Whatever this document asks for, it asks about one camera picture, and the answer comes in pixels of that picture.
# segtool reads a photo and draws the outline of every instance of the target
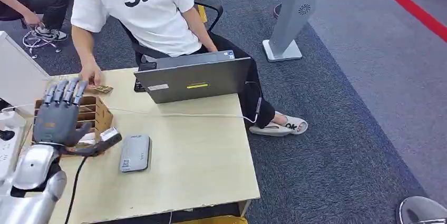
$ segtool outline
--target gray power bank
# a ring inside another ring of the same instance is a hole
[[[132,172],[149,167],[151,139],[145,134],[129,135],[121,149],[120,171]]]

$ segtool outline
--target qr code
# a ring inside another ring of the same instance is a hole
[[[124,159],[123,160],[123,167],[128,167],[130,163],[130,159]]]

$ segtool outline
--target second person's hand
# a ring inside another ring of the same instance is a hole
[[[25,23],[30,27],[43,27],[43,23],[39,16],[37,16],[34,12],[29,12],[25,15],[23,15],[23,18],[25,19]]]
[[[79,76],[83,81],[88,81],[88,89],[94,89],[101,84],[101,69],[95,61],[82,65]]]

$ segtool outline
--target light wood tabletop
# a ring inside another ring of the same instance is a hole
[[[150,167],[142,172],[121,173],[122,142],[103,155],[88,158],[80,173],[70,223],[95,223],[230,202],[238,202],[243,215],[251,199],[260,197],[243,120],[161,116],[241,115],[237,95],[157,105],[147,93],[133,91],[136,70],[103,72],[103,84],[114,89],[99,96],[111,109],[112,125],[123,138],[131,134],[149,135]],[[65,220],[81,160],[61,160],[68,182],[51,224]]]

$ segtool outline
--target laptop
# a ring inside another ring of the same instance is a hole
[[[134,75],[155,103],[168,103],[241,92],[251,60],[232,51],[162,58]]]

